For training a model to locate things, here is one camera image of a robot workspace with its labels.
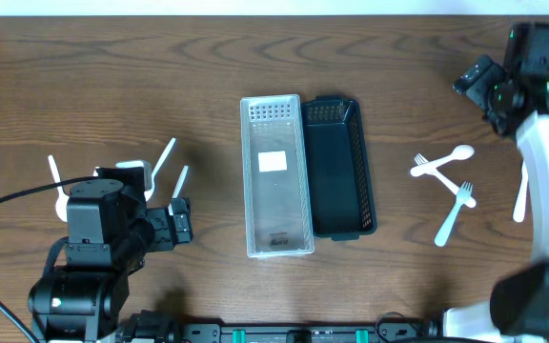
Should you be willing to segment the pale green plastic fork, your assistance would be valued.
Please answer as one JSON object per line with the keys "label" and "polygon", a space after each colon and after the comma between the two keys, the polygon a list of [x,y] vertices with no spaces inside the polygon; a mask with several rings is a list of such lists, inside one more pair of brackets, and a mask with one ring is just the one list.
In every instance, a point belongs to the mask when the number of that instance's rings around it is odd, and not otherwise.
{"label": "pale green plastic fork", "polygon": [[473,185],[465,181],[461,187],[459,188],[457,195],[456,195],[456,202],[449,214],[447,215],[446,219],[442,223],[440,229],[437,232],[437,235],[435,236],[434,243],[438,247],[444,247],[450,237],[450,234],[452,232],[452,228],[455,224],[455,221],[457,219],[458,213],[462,206],[466,204],[466,202],[469,200],[473,190]]}

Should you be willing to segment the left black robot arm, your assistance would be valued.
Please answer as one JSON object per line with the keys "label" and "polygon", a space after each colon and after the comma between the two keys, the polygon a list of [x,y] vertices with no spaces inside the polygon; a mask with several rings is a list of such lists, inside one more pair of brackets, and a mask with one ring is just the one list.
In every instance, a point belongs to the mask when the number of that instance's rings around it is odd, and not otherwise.
{"label": "left black robot arm", "polygon": [[149,252],[193,239],[190,201],[150,209],[136,185],[94,179],[71,188],[63,266],[30,290],[31,331],[41,342],[96,342],[118,328],[129,277]]}

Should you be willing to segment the white fork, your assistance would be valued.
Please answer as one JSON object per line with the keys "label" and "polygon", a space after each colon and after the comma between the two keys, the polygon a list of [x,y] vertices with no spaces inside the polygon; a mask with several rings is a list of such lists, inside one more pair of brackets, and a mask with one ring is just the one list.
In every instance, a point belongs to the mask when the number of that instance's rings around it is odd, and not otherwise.
{"label": "white fork", "polygon": [[526,201],[528,193],[528,170],[526,163],[522,162],[521,165],[521,179],[518,187],[518,195],[513,210],[513,220],[517,223],[520,223],[524,220],[526,213]]}
{"label": "white fork", "polygon": [[[416,171],[416,167],[428,163],[428,160],[422,154],[418,153],[414,157],[414,161],[415,161],[416,165],[411,168],[410,173],[413,177],[419,177],[419,176],[421,176],[421,173],[419,171]],[[437,178],[454,195],[458,194],[459,186],[456,185],[455,183],[453,183],[449,178],[444,176],[438,169],[430,169],[430,170],[427,171],[427,174],[432,175],[435,178]],[[470,196],[468,198],[468,200],[465,202],[465,205],[469,208],[474,208],[477,205],[477,201],[476,201],[475,198]]]}

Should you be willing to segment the white thick plastic spoon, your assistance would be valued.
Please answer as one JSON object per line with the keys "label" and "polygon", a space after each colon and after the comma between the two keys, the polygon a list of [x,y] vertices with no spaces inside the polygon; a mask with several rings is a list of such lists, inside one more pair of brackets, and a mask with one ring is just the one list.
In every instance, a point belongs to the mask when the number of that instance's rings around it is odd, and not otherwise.
{"label": "white thick plastic spoon", "polygon": [[433,172],[438,167],[449,162],[469,159],[474,153],[474,148],[469,145],[458,145],[448,155],[436,160],[427,160],[422,154],[418,153],[415,156],[415,162],[417,164],[410,169],[410,174],[413,177],[418,177],[425,173]]}

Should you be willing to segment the dark green plastic basket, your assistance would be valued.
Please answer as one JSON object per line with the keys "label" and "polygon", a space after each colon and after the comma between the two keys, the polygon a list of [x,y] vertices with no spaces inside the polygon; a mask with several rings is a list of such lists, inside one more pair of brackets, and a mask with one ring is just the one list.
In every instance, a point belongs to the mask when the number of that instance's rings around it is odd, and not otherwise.
{"label": "dark green plastic basket", "polygon": [[334,241],[376,231],[376,206],[359,103],[341,95],[301,104],[313,232]]}

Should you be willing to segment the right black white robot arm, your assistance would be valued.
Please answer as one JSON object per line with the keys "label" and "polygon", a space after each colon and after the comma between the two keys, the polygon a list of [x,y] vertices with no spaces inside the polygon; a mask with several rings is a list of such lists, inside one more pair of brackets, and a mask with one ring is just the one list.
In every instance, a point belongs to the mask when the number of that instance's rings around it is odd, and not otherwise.
{"label": "right black white robot arm", "polygon": [[455,83],[495,133],[512,138],[527,168],[531,261],[488,300],[444,312],[440,334],[456,341],[549,342],[549,24],[512,26],[504,61],[482,55]]}

